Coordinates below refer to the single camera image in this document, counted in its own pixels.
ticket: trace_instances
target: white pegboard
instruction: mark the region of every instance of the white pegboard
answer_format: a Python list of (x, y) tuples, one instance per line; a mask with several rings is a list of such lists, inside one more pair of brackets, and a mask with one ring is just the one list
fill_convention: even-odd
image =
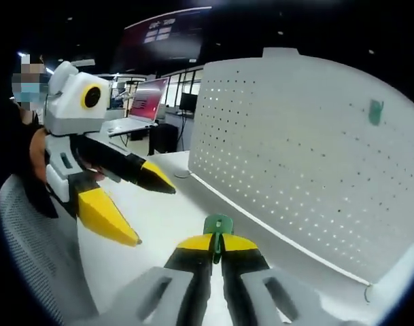
[[(383, 101), (379, 125), (371, 100)], [(370, 282), (414, 241), (414, 104), (336, 62), (296, 54), (206, 65), (189, 169)]]

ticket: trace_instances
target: white desk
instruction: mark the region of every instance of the white desk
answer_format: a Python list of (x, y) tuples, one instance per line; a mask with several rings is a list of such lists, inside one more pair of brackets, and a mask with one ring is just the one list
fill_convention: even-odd
[[(147, 192), (124, 181), (119, 184), (109, 179), (100, 182), (141, 237), (143, 243), (140, 246), (126, 247), (97, 236), (77, 220), (84, 274), (100, 313), (111, 306), (117, 292), (127, 283), (152, 266), (163, 266), (180, 241), (202, 234), (204, 219), (213, 213), (232, 217), (235, 234), (255, 241), (271, 266), (283, 268), (315, 287), (321, 295), (323, 307), (341, 319), (355, 319), (369, 325), (376, 323), (414, 273), (413, 245), (398, 263), (400, 267), (394, 268), (381, 281), (378, 290), (373, 291), (372, 302), (368, 304), (364, 299), (364, 285), (275, 237), (193, 177), (174, 177), (174, 172), (187, 169), (188, 152), (150, 156), (148, 159), (167, 173), (177, 187), (176, 195)], [(204, 325), (232, 325), (222, 288), (220, 265), (216, 265)]]

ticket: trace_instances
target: white robot body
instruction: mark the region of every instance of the white robot body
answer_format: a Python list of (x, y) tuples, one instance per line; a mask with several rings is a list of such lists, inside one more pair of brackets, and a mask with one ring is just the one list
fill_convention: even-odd
[(109, 82), (78, 73), (69, 62), (61, 64), (53, 77), (45, 112), (46, 129), (56, 136), (98, 132), (109, 104)]

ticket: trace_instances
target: black ceiling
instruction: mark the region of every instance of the black ceiling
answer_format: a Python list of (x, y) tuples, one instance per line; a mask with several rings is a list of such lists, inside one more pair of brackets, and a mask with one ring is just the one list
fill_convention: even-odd
[[(27, 19), (20, 12), (15, 14), (20, 22), (17, 48), (43, 54), (47, 66), (53, 68), (59, 58), (91, 57), (96, 65), (84, 70), (107, 73), (125, 26), (202, 5), (212, 5), (213, 10), (197, 65), (260, 56), (266, 46), (293, 47), (301, 54), (367, 71), (414, 101), (414, 9), (407, 1), (143, 0), (60, 4), (54, 9), (41, 8)], [(187, 66), (160, 66), (158, 71), (144, 73), (163, 74)]]

